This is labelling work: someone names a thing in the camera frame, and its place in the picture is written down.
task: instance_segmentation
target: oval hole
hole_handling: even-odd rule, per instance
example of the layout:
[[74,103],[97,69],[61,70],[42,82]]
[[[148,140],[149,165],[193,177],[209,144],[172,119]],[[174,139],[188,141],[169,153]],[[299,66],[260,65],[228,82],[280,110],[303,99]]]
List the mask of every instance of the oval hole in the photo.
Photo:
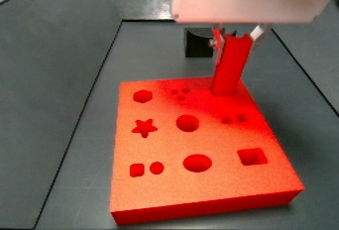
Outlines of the oval hole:
[[200,173],[211,167],[212,161],[205,155],[190,155],[185,158],[182,165],[188,171]]
[[164,166],[161,163],[152,163],[149,170],[153,174],[161,174],[164,171]]

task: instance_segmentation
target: red block side face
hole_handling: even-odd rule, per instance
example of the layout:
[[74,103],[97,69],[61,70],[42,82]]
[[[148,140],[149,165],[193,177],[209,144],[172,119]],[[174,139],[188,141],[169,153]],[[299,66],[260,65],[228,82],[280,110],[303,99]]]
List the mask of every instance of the red block side face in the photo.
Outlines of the red block side face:
[[[277,206],[303,190],[255,102],[211,78],[120,86],[109,211],[117,224]],[[134,92],[150,99],[134,101]]]

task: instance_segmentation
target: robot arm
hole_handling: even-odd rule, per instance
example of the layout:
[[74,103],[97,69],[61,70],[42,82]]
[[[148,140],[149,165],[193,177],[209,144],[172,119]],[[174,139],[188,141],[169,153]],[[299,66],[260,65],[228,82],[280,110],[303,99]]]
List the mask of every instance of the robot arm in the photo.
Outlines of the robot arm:
[[[329,0],[170,0],[172,17],[178,23],[211,23],[216,70],[212,93],[233,94],[249,53],[273,23],[309,23]],[[256,23],[248,34],[223,35],[225,23]]]

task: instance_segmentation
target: gray table surface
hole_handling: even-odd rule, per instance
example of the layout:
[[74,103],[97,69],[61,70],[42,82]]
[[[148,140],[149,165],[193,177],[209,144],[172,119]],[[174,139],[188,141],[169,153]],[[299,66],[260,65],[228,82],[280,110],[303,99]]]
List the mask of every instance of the gray table surface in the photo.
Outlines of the gray table surface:
[[110,0],[0,6],[0,228],[37,222],[118,25]]
[[[184,26],[173,23],[122,23],[37,229],[116,228],[108,194],[117,85],[128,80],[212,75],[209,59],[184,59],[182,34]],[[272,33],[251,56],[243,78],[305,190],[288,206],[128,229],[337,229],[339,119]]]

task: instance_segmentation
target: square hole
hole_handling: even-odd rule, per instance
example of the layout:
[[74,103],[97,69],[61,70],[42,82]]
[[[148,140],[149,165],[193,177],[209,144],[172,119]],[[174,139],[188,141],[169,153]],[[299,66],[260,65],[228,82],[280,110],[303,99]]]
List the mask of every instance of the square hole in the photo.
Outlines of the square hole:
[[267,164],[267,157],[260,148],[239,150],[239,158],[244,166]]
[[129,166],[130,177],[140,177],[144,175],[144,164],[132,164]]

